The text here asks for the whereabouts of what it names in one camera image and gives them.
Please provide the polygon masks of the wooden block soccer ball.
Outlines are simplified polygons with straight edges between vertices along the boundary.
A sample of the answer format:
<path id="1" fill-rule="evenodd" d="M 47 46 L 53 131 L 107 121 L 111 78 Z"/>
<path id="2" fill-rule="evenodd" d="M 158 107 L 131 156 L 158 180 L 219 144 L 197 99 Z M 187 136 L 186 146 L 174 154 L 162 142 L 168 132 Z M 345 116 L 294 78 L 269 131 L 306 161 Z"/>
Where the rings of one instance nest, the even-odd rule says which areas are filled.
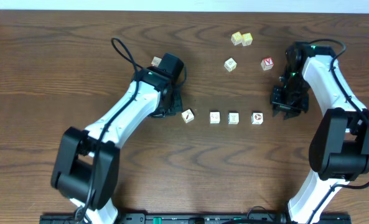
<path id="1" fill-rule="evenodd" d="M 263 113 L 253 113 L 251 117 L 252 124 L 262 124 L 263 123 Z"/>

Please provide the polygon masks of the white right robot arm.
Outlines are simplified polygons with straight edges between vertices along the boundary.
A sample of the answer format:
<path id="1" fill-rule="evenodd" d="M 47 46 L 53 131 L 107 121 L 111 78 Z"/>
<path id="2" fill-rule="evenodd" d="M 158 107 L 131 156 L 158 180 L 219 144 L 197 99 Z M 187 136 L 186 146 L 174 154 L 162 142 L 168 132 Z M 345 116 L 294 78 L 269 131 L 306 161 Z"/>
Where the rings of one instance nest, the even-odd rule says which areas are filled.
<path id="1" fill-rule="evenodd" d="M 309 109 L 312 90 L 322 120 L 309 146 L 310 171 L 286 205 L 286 223 L 318 223 L 340 189 L 369 187 L 369 110 L 343 77 L 330 39 L 294 42 L 287 64 L 273 88 L 273 113 L 295 118 Z"/>

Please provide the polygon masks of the wooden block hammer print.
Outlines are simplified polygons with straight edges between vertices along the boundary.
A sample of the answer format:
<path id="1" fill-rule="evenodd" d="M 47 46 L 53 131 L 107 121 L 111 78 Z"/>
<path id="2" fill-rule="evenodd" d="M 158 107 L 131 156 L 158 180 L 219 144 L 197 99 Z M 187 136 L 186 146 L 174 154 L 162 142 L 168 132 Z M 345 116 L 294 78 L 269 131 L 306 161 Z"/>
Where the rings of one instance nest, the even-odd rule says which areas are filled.
<path id="1" fill-rule="evenodd" d="M 189 123 L 194 120 L 195 116 L 191 109 L 187 109 L 184 112 L 182 112 L 182 119 L 185 123 Z"/>

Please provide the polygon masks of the wooden block hourglass print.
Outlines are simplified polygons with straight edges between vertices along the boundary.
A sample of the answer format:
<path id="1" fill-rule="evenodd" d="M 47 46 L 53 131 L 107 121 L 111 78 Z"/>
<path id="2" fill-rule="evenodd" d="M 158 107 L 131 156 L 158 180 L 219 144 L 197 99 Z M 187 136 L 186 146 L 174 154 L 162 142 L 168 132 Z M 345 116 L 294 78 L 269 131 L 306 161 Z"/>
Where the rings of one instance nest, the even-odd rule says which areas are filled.
<path id="1" fill-rule="evenodd" d="M 238 124 L 239 123 L 239 113 L 230 112 L 228 114 L 228 124 Z"/>

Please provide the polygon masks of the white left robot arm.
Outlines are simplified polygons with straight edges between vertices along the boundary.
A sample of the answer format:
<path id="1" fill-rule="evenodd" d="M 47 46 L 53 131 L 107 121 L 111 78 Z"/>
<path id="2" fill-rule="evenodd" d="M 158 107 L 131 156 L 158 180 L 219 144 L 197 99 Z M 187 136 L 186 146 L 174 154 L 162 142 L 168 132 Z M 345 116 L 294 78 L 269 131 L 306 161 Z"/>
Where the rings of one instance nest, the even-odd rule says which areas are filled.
<path id="1" fill-rule="evenodd" d="M 136 70 L 127 92 L 112 109 L 84 130 L 62 135 L 51 185 L 77 205 L 73 223 L 114 223 L 118 211 L 111 196 L 118 182 L 120 150 L 150 114 L 174 105 L 183 67 Z"/>

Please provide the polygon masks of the wooden block number eight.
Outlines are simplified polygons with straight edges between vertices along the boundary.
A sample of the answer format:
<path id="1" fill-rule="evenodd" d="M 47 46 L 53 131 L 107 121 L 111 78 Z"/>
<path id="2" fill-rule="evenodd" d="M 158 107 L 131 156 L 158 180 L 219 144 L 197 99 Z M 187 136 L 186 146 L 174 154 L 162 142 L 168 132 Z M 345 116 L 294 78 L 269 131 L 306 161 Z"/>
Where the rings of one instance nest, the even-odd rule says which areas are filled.
<path id="1" fill-rule="evenodd" d="M 210 112 L 210 124 L 218 124 L 220 122 L 220 112 L 212 111 Z"/>

